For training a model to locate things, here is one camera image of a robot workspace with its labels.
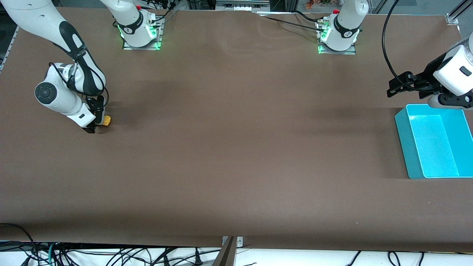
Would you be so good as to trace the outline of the turquoise plastic bin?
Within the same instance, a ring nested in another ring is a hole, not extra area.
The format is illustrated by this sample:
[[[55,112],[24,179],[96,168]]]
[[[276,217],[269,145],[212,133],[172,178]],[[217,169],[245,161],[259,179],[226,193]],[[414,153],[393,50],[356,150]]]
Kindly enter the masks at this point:
[[[411,180],[473,178],[473,135],[463,110],[409,104],[395,124]]]

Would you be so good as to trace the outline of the colourful background clutter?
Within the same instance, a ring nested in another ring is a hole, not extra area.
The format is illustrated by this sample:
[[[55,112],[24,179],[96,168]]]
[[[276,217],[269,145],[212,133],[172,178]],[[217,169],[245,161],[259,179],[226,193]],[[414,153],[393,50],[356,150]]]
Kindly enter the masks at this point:
[[[345,0],[304,0],[306,10],[335,10],[344,5]]]

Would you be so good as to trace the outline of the grey power strip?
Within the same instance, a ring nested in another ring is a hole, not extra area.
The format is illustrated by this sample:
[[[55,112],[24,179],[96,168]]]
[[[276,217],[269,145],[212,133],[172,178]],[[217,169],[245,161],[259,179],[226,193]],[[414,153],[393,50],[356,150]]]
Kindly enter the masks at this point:
[[[215,10],[269,12],[270,0],[215,0]]]

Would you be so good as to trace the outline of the dark angled support strut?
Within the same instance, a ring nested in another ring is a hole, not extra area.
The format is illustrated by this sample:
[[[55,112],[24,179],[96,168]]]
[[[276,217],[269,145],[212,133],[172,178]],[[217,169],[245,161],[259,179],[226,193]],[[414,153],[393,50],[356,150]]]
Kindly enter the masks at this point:
[[[235,266],[238,243],[238,237],[227,237],[212,266]]]

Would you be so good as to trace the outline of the aluminium corner bracket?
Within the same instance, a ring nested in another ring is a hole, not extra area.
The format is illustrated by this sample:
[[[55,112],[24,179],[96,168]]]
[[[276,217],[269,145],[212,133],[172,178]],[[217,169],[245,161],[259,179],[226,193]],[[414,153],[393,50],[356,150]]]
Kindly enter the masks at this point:
[[[445,15],[448,25],[458,25],[459,17],[463,15],[470,7],[473,7],[473,0],[461,0],[456,7]]]

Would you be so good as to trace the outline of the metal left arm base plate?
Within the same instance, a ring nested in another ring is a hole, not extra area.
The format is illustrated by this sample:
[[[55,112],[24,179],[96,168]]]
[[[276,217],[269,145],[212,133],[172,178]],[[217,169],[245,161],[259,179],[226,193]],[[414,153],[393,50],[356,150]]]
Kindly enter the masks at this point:
[[[335,55],[355,55],[356,54],[356,47],[355,44],[351,44],[351,46],[344,51],[336,51],[328,47],[326,43],[323,42],[324,38],[327,38],[329,32],[331,31],[331,28],[329,26],[329,21],[325,20],[325,18],[328,17],[323,17],[317,20],[317,22],[314,23],[316,26],[316,29],[321,29],[321,31],[317,32],[317,45],[318,45],[318,53],[319,54],[335,54]]]

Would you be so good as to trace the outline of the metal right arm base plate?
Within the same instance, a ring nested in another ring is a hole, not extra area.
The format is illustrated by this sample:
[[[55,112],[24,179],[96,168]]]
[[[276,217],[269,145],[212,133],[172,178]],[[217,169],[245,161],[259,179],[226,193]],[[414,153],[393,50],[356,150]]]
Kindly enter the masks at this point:
[[[142,23],[135,29],[119,25],[123,50],[157,51],[161,49],[164,21],[155,22],[156,15],[153,13],[142,13],[142,15]]]

